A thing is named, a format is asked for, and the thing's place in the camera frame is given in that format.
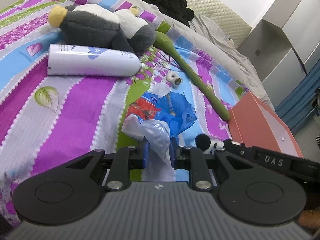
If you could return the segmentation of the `large penguin plush toy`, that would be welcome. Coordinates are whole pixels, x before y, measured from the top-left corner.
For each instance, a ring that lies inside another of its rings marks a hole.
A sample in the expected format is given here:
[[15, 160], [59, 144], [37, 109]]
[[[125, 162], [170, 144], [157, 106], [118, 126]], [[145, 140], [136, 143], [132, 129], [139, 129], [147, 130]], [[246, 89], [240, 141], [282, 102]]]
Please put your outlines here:
[[56, 5], [49, 24], [62, 31], [67, 44], [141, 53], [156, 40], [152, 23], [137, 16], [136, 8], [111, 12], [97, 4]]

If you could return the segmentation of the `grey duvet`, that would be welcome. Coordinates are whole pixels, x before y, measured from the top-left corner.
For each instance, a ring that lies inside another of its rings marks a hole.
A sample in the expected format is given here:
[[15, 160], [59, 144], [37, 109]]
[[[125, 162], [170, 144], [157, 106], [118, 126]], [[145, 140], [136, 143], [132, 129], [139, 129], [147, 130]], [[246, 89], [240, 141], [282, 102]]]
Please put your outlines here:
[[161, 13], [155, 5], [141, 0], [125, 1], [140, 9], [145, 9], [164, 20], [193, 45], [210, 55], [220, 66], [243, 83], [257, 98], [274, 111], [274, 106], [251, 61], [236, 50], [233, 40], [213, 20], [206, 16], [195, 14], [188, 27]]

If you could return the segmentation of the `clear plastic bag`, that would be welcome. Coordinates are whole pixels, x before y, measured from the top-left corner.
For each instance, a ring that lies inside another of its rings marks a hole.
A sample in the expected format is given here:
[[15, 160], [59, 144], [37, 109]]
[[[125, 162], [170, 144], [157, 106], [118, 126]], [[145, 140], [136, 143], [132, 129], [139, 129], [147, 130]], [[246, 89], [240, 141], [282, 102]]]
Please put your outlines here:
[[151, 149], [170, 166], [170, 128], [166, 122], [155, 119], [143, 120], [135, 114], [130, 114], [125, 118], [121, 131], [138, 141], [145, 138]]

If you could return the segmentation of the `grey white wardrobe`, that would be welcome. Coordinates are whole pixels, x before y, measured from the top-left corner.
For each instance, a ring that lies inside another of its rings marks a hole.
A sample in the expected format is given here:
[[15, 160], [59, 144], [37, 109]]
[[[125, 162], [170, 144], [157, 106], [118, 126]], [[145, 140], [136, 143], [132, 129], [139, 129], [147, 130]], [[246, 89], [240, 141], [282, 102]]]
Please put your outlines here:
[[319, 60], [320, 0], [275, 0], [238, 51], [256, 68], [274, 107]]

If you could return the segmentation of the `cream quilted headboard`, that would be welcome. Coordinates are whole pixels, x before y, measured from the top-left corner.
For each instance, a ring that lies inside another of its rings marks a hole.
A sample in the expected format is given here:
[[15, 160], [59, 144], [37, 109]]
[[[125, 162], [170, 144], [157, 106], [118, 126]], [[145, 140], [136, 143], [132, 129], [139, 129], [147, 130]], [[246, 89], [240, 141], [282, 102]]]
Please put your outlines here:
[[236, 12], [220, 0], [187, 0], [187, 6], [195, 13], [214, 20], [239, 48], [252, 27]]

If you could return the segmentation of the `blue curtain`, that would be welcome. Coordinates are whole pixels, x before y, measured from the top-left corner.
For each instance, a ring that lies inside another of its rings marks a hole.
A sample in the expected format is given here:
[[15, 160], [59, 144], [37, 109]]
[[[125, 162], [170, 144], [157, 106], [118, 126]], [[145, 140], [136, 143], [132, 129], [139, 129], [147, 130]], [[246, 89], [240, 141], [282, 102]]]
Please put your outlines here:
[[296, 134], [315, 114], [319, 114], [319, 62], [302, 82], [276, 107], [276, 114]]

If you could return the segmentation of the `colourful striped bed sheet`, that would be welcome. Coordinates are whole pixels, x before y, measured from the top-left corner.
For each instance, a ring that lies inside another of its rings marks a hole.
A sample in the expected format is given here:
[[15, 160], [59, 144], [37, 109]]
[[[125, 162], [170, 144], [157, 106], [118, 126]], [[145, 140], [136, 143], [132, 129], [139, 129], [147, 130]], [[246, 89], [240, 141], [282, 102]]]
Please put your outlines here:
[[177, 63], [151, 47], [133, 77], [49, 77], [49, 46], [62, 42], [47, 17], [55, 5], [96, 3], [111, 11], [136, 7], [167, 34], [208, 89], [231, 108], [253, 87], [253, 73], [191, 29], [130, 0], [20, 0], [1, 11], [1, 216], [16, 227], [12, 204], [24, 180], [92, 149], [117, 150], [130, 103], [145, 92], [172, 90], [165, 76]]

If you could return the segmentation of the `blue plastic snack bag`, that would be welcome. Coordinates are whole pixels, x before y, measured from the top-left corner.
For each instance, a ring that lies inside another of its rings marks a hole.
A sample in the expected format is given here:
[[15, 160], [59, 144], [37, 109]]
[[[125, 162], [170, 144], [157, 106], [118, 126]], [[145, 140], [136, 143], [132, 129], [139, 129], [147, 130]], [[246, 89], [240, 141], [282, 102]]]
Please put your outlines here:
[[183, 94], [170, 92], [163, 97], [145, 92], [127, 109], [126, 116], [135, 115], [139, 122], [158, 120], [166, 122], [170, 136], [176, 137], [197, 120], [194, 107]]

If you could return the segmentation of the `orange cardboard box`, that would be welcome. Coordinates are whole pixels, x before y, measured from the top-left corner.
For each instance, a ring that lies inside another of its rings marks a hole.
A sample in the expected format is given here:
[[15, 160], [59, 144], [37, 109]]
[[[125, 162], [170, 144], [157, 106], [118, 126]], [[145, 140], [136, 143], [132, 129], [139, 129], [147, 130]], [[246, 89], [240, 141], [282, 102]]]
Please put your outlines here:
[[236, 142], [257, 146], [295, 157], [301, 150], [287, 125], [251, 92], [229, 110], [228, 127]]

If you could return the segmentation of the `green long massage stick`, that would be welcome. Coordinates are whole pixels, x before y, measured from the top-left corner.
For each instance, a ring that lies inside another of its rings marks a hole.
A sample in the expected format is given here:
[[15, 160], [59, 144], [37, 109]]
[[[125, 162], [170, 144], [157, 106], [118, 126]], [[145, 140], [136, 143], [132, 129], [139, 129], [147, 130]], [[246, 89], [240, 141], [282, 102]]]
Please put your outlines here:
[[173, 42], [166, 34], [156, 31], [156, 39], [153, 44], [155, 47], [159, 48], [166, 54], [170, 55], [180, 66], [180, 68], [189, 76], [189, 79], [194, 83], [194, 85], [202, 92], [202, 94], [207, 98], [212, 108], [216, 111], [219, 117], [229, 122], [231, 119], [229, 111], [221, 103], [221, 101], [211, 92], [208, 87], [203, 83], [200, 77], [193, 71], [193, 69], [187, 64], [184, 59], [181, 58], [179, 53], [174, 47]]

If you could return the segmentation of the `white spray can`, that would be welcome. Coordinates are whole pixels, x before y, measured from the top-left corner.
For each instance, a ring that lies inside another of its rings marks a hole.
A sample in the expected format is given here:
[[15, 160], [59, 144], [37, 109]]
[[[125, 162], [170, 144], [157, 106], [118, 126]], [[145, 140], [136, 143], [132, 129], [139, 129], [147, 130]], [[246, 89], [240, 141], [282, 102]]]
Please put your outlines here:
[[49, 76], [130, 77], [141, 68], [139, 58], [130, 52], [69, 44], [51, 44], [49, 47]]

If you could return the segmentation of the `small white cap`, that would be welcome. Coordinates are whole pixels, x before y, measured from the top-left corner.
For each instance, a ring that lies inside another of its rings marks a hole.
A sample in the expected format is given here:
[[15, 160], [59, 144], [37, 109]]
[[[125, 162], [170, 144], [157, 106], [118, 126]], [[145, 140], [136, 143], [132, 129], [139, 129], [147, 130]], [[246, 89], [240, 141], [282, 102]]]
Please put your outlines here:
[[172, 85], [174, 89], [178, 89], [178, 87], [182, 83], [182, 79], [180, 78], [178, 72], [172, 70], [167, 73], [166, 80]]

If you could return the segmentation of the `small panda plush toy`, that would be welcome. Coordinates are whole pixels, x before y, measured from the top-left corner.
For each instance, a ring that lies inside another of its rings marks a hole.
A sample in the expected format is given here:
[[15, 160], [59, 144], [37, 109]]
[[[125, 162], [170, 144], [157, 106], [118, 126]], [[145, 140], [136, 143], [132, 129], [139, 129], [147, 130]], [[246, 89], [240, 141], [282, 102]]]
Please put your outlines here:
[[195, 138], [196, 147], [199, 148], [205, 154], [213, 155], [216, 151], [223, 152], [229, 151], [232, 153], [240, 153], [246, 148], [246, 145], [242, 142], [236, 142], [231, 139], [219, 140], [213, 139], [206, 134], [199, 134]]

